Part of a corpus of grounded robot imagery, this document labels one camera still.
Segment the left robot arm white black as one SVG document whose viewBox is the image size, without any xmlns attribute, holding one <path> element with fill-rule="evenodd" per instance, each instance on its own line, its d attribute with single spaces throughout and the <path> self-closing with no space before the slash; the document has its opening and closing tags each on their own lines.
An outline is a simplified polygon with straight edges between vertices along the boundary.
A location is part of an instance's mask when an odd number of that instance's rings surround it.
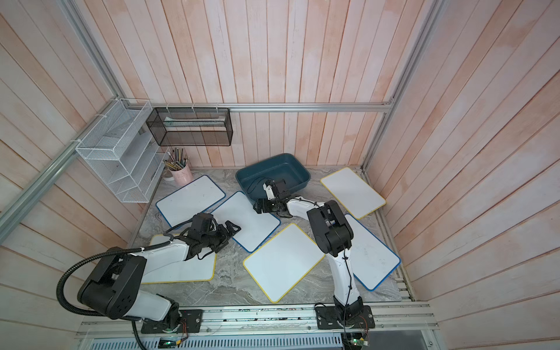
<svg viewBox="0 0 560 350">
<path fill-rule="evenodd" d="M 140 290 L 142 278 L 193 258 L 200 260 L 203 249 L 217 253 L 241 231 L 241 226 L 227 220 L 219 224 L 212 214 L 198 213 L 168 229 L 168 239 L 159 244 L 135 249 L 112 248 L 76 265 L 98 260 L 99 263 L 77 293 L 77 300 L 93 310 L 94 316 L 110 319 L 149 319 L 163 322 L 179 318 L 177 303 L 171 299 Z"/>
</svg>

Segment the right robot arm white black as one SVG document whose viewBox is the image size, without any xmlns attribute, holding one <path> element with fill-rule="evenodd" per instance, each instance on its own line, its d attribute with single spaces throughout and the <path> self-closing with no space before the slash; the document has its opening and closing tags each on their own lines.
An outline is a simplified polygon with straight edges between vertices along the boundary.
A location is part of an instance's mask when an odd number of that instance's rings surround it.
<svg viewBox="0 0 560 350">
<path fill-rule="evenodd" d="M 266 197 L 253 204 L 258 213 L 275 213 L 281 217 L 300 217 L 309 221 L 314 240 L 327 256 L 333 276 L 334 311 L 337 321 L 347 326 L 364 310 L 351 268 L 351 240 L 354 232 L 338 203 L 318 202 L 292 194 L 284 180 L 268 179 L 263 183 Z"/>
</svg>

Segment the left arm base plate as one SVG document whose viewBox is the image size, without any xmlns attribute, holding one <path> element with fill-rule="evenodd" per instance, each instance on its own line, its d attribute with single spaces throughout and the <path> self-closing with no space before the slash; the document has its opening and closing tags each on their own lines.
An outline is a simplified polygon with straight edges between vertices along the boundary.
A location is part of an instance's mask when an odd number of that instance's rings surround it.
<svg viewBox="0 0 560 350">
<path fill-rule="evenodd" d="M 141 327 L 142 334 L 191 334 L 201 329 L 202 309 L 178 309 L 171 311 L 161 321 L 146 319 Z"/>
</svg>

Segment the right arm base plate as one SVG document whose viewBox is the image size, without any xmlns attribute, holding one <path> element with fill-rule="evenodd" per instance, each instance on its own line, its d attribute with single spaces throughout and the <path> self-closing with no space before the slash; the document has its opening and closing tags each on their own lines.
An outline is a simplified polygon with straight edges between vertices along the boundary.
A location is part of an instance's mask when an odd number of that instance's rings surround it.
<svg viewBox="0 0 560 350">
<path fill-rule="evenodd" d="M 316 324 L 320 330 L 370 330 L 376 327 L 370 306 L 363 306 L 360 311 L 345 312 L 339 310 L 336 306 L 316 303 L 314 311 L 316 314 Z"/>
</svg>

